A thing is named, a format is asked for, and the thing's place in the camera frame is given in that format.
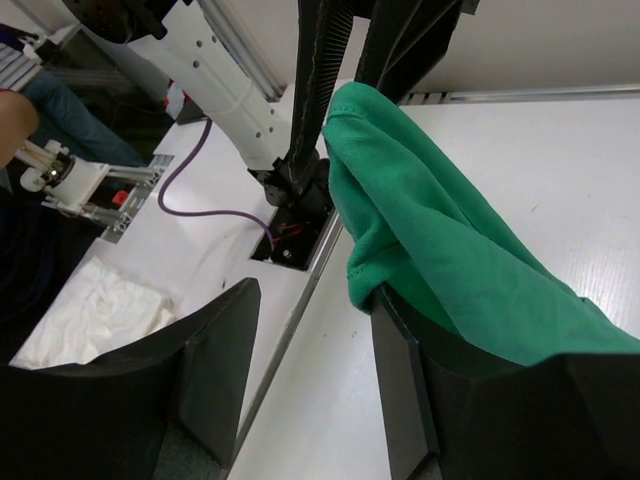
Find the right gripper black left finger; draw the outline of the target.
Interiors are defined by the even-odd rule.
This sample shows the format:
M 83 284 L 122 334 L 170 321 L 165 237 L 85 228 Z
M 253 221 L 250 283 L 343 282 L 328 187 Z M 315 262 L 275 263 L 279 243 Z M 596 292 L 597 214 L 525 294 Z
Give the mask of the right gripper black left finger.
M 254 348 L 259 283 L 246 278 L 189 316 L 92 362 L 1 368 L 5 479 L 149 479 L 179 460 L 175 431 L 231 465 Z

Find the white crumpled cloth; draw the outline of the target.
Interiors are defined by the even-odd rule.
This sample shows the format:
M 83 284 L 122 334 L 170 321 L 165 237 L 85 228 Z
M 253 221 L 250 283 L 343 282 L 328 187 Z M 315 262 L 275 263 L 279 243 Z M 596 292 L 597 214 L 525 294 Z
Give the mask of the white crumpled cloth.
M 29 370 L 87 364 L 175 321 L 168 297 L 93 257 L 67 281 L 9 364 Z

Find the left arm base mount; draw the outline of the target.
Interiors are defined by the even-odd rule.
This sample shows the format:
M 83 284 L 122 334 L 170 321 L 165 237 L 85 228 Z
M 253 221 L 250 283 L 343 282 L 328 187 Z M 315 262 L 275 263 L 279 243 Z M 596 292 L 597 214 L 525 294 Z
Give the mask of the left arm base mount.
M 306 188 L 296 194 L 288 178 L 286 163 L 279 159 L 272 171 L 250 174 L 264 189 L 267 202 L 276 208 L 268 227 L 273 238 L 264 236 L 251 258 L 306 270 L 334 209 L 329 195 L 329 162 L 318 153 L 310 159 L 311 176 Z

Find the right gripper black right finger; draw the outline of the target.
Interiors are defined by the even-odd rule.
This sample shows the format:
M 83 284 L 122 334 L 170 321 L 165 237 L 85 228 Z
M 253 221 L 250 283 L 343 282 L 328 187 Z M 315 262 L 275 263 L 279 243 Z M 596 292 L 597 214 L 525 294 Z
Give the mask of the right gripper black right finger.
M 516 365 L 458 338 L 388 286 L 372 338 L 395 479 L 635 479 L 639 359 Z

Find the white device on frame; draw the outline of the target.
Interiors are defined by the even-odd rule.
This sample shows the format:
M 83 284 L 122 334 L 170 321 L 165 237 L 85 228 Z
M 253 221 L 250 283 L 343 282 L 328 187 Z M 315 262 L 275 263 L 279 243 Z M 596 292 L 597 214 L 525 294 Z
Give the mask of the white device on frame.
M 27 166 L 23 189 L 42 193 L 42 205 L 104 228 L 101 238 L 118 243 L 174 157 L 156 155 L 143 167 L 88 162 L 55 140 L 41 148 L 24 142 L 15 158 Z

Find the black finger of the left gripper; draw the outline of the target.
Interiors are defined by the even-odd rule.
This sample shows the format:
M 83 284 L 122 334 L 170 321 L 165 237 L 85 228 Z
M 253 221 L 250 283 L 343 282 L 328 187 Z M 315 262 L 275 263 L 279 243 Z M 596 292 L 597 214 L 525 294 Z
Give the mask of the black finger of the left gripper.
M 351 1 L 298 3 L 298 49 L 291 141 L 287 155 L 293 192 L 314 176 L 312 159 L 353 27 Z
M 374 1 L 355 80 L 399 103 L 444 57 L 459 17 L 454 0 Z

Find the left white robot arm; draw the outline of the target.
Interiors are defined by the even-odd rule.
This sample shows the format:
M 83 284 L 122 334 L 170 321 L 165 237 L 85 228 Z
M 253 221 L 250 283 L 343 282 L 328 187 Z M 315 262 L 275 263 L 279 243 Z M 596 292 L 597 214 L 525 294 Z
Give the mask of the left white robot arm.
M 369 21 L 357 81 L 399 102 L 444 57 L 471 1 L 300 1 L 293 118 L 275 114 L 195 1 L 69 1 L 90 31 L 126 44 L 184 89 L 265 188 L 301 197 L 357 17 Z

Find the green tank top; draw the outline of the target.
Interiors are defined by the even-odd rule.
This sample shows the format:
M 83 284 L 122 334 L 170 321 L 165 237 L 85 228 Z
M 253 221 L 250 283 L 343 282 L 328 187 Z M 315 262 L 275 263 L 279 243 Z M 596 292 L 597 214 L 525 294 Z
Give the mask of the green tank top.
M 421 319 L 513 363 L 561 353 L 635 354 L 636 338 L 551 274 L 399 107 L 358 82 L 334 94 L 323 136 L 329 189 L 353 239 L 352 304 L 392 287 Z

